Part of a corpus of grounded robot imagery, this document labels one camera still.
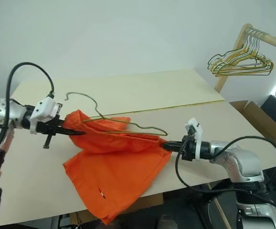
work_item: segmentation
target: black cable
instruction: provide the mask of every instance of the black cable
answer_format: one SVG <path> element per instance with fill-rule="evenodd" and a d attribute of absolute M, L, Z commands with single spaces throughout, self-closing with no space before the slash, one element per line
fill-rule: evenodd
<path fill-rule="evenodd" d="M 39 70 L 41 70 L 48 78 L 50 85 L 51 85 L 51 91 L 49 92 L 48 96 L 50 96 L 51 98 L 54 97 L 54 85 L 53 85 L 53 81 L 50 78 L 49 74 L 40 66 L 38 66 L 37 64 L 31 63 L 31 62 L 22 62 L 19 63 L 17 65 L 15 65 L 13 67 L 13 69 L 11 70 L 11 73 L 8 77 L 8 81 L 6 84 L 6 93 L 5 93 L 5 116 L 4 116 L 4 120 L 3 120 L 3 126 L 2 129 L 0 131 L 0 144 L 2 143 L 5 134 L 8 130 L 8 125 L 9 125 L 9 118 L 10 118 L 10 93 L 11 93 L 11 82 L 12 82 L 12 78 L 14 73 L 16 72 L 17 69 L 19 69 L 21 66 L 24 65 L 31 65 L 34 66 L 36 68 L 38 68 Z"/>
<path fill-rule="evenodd" d="M 276 144 L 274 141 L 266 138 L 266 137 L 259 137 L 259 136 L 243 136 L 243 137 L 239 137 L 239 138 L 236 138 L 235 140 L 231 141 L 230 143 L 228 143 L 223 149 L 221 149 L 216 155 L 214 155 L 214 158 L 218 157 L 219 155 L 221 155 L 226 149 L 228 149 L 228 147 L 230 147 L 232 144 L 234 144 L 235 142 L 238 142 L 240 140 L 243 140 L 243 139 L 260 139 L 260 140 L 264 140 L 268 143 L 270 143 L 273 147 L 275 147 L 276 149 Z M 267 182 L 267 185 L 268 184 L 271 184 L 276 178 L 276 167 L 275 167 L 275 170 L 273 172 L 273 174 L 271 175 L 269 181 Z"/>
<path fill-rule="evenodd" d="M 184 143 L 182 144 L 182 146 L 180 147 L 180 150 L 179 150 L 179 152 L 177 153 L 177 156 L 176 156 L 176 160 L 175 160 L 175 172 L 176 172 L 176 175 L 177 175 L 177 177 L 178 177 L 178 179 L 181 181 L 181 183 L 184 185 L 184 186 L 186 186 L 187 188 L 189 188 L 189 189 L 191 189 L 191 190 L 193 190 L 193 191 L 195 191 L 195 192 L 201 192 L 201 193 L 225 193 L 225 192 L 242 192 L 242 193 L 246 193 L 246 194 L 248 194 L 248 195 L 251 195 L 252 197 L 254 197 L 254 198 L 256 198 L 256 199 L 258 199 L 258 200 L 260 200 L 260 201 L 263 201 L 264 203 L 268 203 L 268 204 L 271 204 L 271 205 L 273 205 L 274 207 L 276 207 L 276 203 L 274 203 L 274 202 L 272 202 L 272 201 L 270 201 L 270 200 L 267 200 L 267 199 L 265 199 L 265 198 L 262 198 L 262 197 L 260 197 L 260 196 L 258 196 L 258 195 L 256 195 L 256 194 L 254 194 L 254 193 L 251 193 L 250 191 L 248 191 L 248 190 L 245 190 L 245 189 L 240 189 L 240 188 L 225 188 L 225 189 L 216 189 L 216 190 L 202 190 L 202 189 L 200 189 L 200 188 L 194 188 L 194 187 L 192 187 L 192 186 L 190 186 L 190 185 L 188 185 L 181 177 L 180 177 L 180 173 L 179 173 L 179 171 L 178 171 L 178 162 L 179 162 L 179 158 L 180 158 L 180 155 L 182 154 L 182 151 L 184 150 L 184 148 L 186 147 L 186 145 L 187 145 L 187 143 L 188 143 L 188 140 L 189 140 L 189 138 L 187 137 L 186 139 L 185 139 L 185 141 L 184 141 Z"/>

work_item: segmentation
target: table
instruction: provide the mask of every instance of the table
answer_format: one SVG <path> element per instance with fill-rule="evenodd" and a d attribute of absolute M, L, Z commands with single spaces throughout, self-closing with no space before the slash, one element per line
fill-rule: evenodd
<path fill-rule="evenodd" d="M 204 84 L 200 86 L 207 95 L 202 103 L 195 103 L 193 99 L 193 104 L 190 105 L 122 115 L 129 116 L 134 122 L 144 126 L 152 125 L 165 129 L 169 133 L 167 140 L 181 140 L 186 134 L 184 124 L 192 117 L 201 123 L 204 141 L 231 141 L 244 135 L 260 135 L 230 104 L 222 101 L 217 93 L 213 93 L 212 88 L 207 89 Z M 30 93 L 22 89 L 21 92 L 16 91 L 14 98 L 24 104 L 28 104 L 28 101 L 34 100 L 35 97 L 38 97 L 38 100 L 42 99 L 41 90 L 36 93 L 37 95 L 32 94 L 31 90 Z M 66 106 L 63 109 L 63 113 L 71 111 Z M 62 165 L 80 149 L 69 137 L 63 135 L 53 137 L 49 150 L 42 149 L 45 138 L 46 136 L 41 134 L 30 135 L 27 130 L 15 131 L 15 138 L 2 166 L 0 225 L 85 209 Z M 276 151 L 268 143 L 244 140 L 239 145 L 257 153 L 263 169 L 276 165 Z M 184 187 L 174 171 L 175 157 L 175 154 L 171 156 L 170 161 L 143 196 Z M 181 176 L 189 185 L 227 178 L 227 173 L 222 167 L 205 160 L 180 161 L 179 167 Z"/>

